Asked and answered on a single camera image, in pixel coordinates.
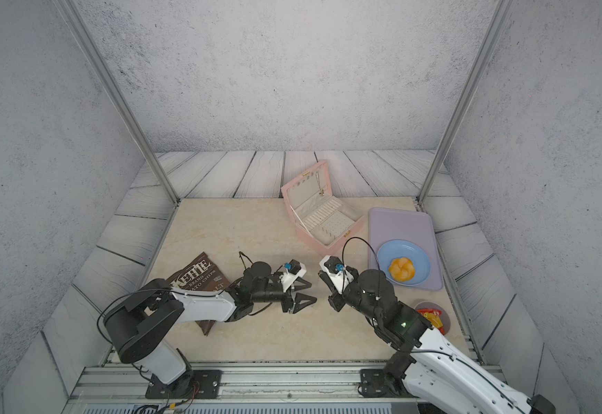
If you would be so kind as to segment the pink jewelry box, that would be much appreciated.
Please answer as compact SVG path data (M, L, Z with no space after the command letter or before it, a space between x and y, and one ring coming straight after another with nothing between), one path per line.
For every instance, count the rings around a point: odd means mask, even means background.
M365 222L363 213L334 196L325 160L286 183L281 192L298 238L321 256L335 255Z

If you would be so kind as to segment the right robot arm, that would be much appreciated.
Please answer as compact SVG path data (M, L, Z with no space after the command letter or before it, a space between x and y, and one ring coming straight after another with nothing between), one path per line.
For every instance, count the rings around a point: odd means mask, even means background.
M373 332L395 353L384 373L413 396L445 413L553 413L546 397L532 397L499 381L472 361L431 322L399 301L382 271L349 276L346 267L319 277L330 289L330 303L366 317Z

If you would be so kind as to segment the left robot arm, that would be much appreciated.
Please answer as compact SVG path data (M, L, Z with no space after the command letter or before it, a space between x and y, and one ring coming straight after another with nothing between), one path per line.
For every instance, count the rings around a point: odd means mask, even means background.
M166 341L175 325L237 322L253 315L258 303L279 303L282 312L296 314L317 301L302 293L312 287L305 274L297 260L277 272L266 262L253 262L242 277L215 292L182 290L155 279L109 305L101 318L121 362L149 371L153 386L175 386L192 377L185 357Z

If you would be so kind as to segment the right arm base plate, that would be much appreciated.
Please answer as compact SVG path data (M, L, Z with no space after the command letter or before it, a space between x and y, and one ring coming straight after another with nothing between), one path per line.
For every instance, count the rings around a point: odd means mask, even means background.
M361 369L357 388L363 398L411 398L400 379L387 374L383 369Z

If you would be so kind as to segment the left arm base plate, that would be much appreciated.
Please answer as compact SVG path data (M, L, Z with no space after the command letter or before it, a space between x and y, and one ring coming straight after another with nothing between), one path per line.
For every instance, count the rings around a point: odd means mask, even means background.
M191 370L171 384L164 384L155 374L151 375L145 393L147 400L215 400L218 397L221 370Z

